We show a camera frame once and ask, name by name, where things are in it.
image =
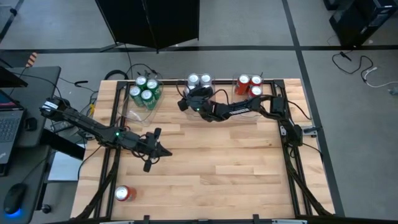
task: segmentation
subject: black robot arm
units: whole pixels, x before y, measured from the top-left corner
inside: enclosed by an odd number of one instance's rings
[[[145,161],[145,172],[150,171],[153,159],[172,155],[157,141],[161,132],[160,128],[156,128],[154,133],[146,133],[145,136],[140,136],[131,131],[126,131],[124,128],[114,127],[113,125],[105,126],[77,112],[76,109],[70,107],[69,101],[56,96],[47,98],[40,110],[42,116],[52,121],[67,121],[92,134],[101,146],[109,148],[120,146],[131,151],[133,155]]]
[[[199,86],[185,95],[185,97],[178,102],[178,106],[181,111],[185,111],[189,108],[193,109],[207,122],[225,121],[231,116],[255,111],[265,118],[280,121],[286,131],[288,142],[293,146],[302,146],[302,129],[290,119],[286,98],[281,96],[261,95],[251,98],[250,100],[227,105],[210,100],[212,96],[212,88],[202,88]],[[264,101],[270,101],[268,111],[261,105]]]

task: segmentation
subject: black backdrop stand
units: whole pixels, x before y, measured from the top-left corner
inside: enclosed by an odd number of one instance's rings
[[[156,49],[188,40],[199,40],[199,0],[96,0],[114,44]]]

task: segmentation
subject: black box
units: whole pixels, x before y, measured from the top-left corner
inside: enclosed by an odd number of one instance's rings
[[[398,9],[394,0],[341,2],[330,18],[342,46],[360,46]]]

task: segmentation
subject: wooden table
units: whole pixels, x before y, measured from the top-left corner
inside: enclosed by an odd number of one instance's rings
[[[301,81],[284,81],[288,99],[309,114]],[[94,119],[105,125],[109,125],[116,83],[102,81],[99,89]],[[220,88],[230,93],[232,87],[216,87]],[[270,90],[264,87],[264,93]],[[140,159],[122,152],[116,185],[134,187],[137,198],[132,202],[114,200],[112,220],[142,220],[144,215],[150,215],[151,220],[252,219],[253,214],[260,218],[294,217],[276,121],[263,117],[222,123],[192,121],[178,109],[181,97],[175,86],[165,86],[163,94],[164,100],[150,126],[132,122],[127,125],[137,134],[162,128],[160,141],[173,156],[161,158],[146,173]],[[225,95],[217,94],[216,101],[226,102]],[[290,105],[290,110],[295,123],[312,124],[294,105]],[[317,147],[315,138],[305,136],[303,141]],[[90,142],[85,157],[97,147],[97,143]],[[308,188],[333,213],[319,152],[307,146],[299,150]],[[78,215],[97,191],[103,156],[104,149],[100,149],[82,167],[71,217]],[[300,210],[305,213],[301,191],[297,186],[296,189]],[[106,192],[102,215],[107,197]]]

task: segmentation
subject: laptop keyboard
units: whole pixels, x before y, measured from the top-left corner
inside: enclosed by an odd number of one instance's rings
[[[14,140],[20,118],[0,118],[0,142]]]

